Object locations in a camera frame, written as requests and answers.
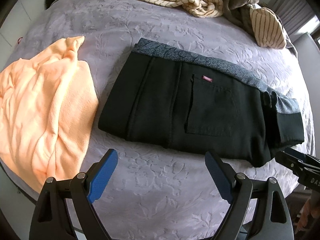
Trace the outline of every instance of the back pocket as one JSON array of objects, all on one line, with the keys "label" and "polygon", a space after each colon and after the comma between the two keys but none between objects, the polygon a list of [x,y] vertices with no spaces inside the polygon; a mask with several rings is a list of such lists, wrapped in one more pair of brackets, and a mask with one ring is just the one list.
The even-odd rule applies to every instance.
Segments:
[{"label": "back pocket", "polygon": [[186,133],[231,136],[237,117],[231,89],[216,86],[205,76],[193,75]]}]

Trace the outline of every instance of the red label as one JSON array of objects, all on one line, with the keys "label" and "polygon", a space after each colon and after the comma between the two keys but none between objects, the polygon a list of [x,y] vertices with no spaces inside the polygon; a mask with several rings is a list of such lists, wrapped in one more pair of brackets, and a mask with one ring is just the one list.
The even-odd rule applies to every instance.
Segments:
[{"label": "red label", "polygon": [[204,80],[207,80],[207,81],[209,81],[209,82],[212,82],[212,78],[208,78],[208,77],[206,77],[206,76],[202,76],[202,78],[204,79]]}]

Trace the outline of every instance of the black pants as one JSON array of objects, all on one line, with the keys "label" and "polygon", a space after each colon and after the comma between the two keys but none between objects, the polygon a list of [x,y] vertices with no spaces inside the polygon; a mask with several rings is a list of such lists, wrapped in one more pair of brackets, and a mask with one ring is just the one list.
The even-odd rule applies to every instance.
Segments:
[{"label": "black pants", "polygon": [[221,158],[260,167],[279,148],[304,140],[301,114],[282,116],[264,107],[265,96],[208,67],[132,52],[103,108],[99,129],[184,152],[213,149]]}]

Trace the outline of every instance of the peach towel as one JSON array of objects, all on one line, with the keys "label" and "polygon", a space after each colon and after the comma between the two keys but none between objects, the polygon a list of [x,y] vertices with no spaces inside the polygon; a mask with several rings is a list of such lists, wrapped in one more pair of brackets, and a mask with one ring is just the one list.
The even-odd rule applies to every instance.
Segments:
[{"label": "peach towel", "polygon": [[0,73],[0,158],[35,191],[71,179],[88,149],[98,106],[84,36],[60,39]]}]

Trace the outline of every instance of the bedspread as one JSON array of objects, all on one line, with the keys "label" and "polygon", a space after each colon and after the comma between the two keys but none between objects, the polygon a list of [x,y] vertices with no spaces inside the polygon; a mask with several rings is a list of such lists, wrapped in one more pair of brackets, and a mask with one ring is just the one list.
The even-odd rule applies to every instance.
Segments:
[{"label": "bedspread", "polygon": [[[114,239],[196,240],[214,234],[228,209],[201,155],[127,142],[98,129],[111,88],[140,38],[169,44],[208,57],[228,60],[252,71],[268,86],[295,98],[302,113],[305,142],[295,149],[314,155],[314,127],[306,84],[297,58],[288,50],[259,47],[254,38],[223,17],[196,18],[179,8],[138,0],[58,0],[34,23],[8,64],[31,58],[62,37],[85,35],[78,59],[88,62],[99,106],[81,171],[109,148],[118,166],[102,197],[93,204]],[[274,160],[261,168],[247,161],[224,160],[252,179],[278,179],[287,196],[297,177]],[[33,198],[38,194],[8,168],[13,181]],[[80,227],[72,203],[74,225]],[[245,222],[253,215],[251,203]]]}]

